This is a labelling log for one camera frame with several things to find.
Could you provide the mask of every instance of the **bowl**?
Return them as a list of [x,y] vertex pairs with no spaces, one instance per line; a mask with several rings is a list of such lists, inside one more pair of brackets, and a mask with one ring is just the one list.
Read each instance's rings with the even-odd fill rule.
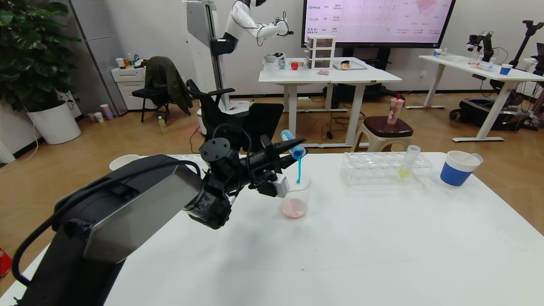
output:
[[136,154],[128,154],[128,155],[123,155],[121,157],[118,157],[116,159],[114,159],[110,164],[109,164],[109,169],[111,171],[115,171],[137,159],[140,159],[140,156],[139,155],[136,155]]
[[275,57],[273,54],[266,54],[264,56],[264,60],[267,63],[275,63],[277,61],[277,57]]

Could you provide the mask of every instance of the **white planter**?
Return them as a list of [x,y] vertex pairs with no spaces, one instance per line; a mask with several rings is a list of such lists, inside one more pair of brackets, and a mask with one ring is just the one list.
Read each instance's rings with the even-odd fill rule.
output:
[[28,116],[48,144],[65,143],[81,135],[66,102],[45,111],[28,113]]

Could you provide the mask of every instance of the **black chair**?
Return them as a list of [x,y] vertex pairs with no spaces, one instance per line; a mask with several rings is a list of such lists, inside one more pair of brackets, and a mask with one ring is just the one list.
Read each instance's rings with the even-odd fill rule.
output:
[[[144,122],[145,112],[160,112],[164,113],[164,122],[168,121],[168,104],[170,98],[168,97],[168,87],[148,87],[142,88],[132,92],[132,95],[139,98],[144,98],[144,102],[141,105],[141,122]],[[157,106],[157,108],[145,108],[145,100],[149,99]],[[161,107],[166,109],[165,111],[159,111]]]
[[[251,151],[256,152],[262,149],[260,140],[261,135],[267,135],[270,139],[276,131],[281,114],[283,113],[282,104],[272,103],[253,103],[248,112],[230,115],[219,109],[221,96],[232,93],[232,88],[219,89],[209,93],[203,93],[193,80],[187,81],[187,87],[191,96],[200,100],[202,109],[202,121],[206,127],[206,141],[212,138],[215,128],[222,123],[230,123],[239,126],[246,131],[251,138]],[[224,137],[231,143],[233,149],[244,148],[247,151],[249,142],[247,138],[239,131],[225,129],[218,131],[216,137]]]

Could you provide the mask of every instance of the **monitor screen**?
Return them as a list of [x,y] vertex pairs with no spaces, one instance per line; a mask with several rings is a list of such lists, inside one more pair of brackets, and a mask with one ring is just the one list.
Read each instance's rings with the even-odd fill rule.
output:
[[304,37],[336,36],[353,46],[440,45],[455,0],[305,0]]

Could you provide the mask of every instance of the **potted plant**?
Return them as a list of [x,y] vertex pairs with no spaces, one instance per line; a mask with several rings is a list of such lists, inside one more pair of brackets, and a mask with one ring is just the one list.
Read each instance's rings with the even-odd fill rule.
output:
[[26,111],[49,144],[67,142],[81,130],[57,93],[75,93],[65,47],[79,38],[57,34],[65,25],[54,20],[68,15],[60,2],[0,0],[0,97],[15,111]]

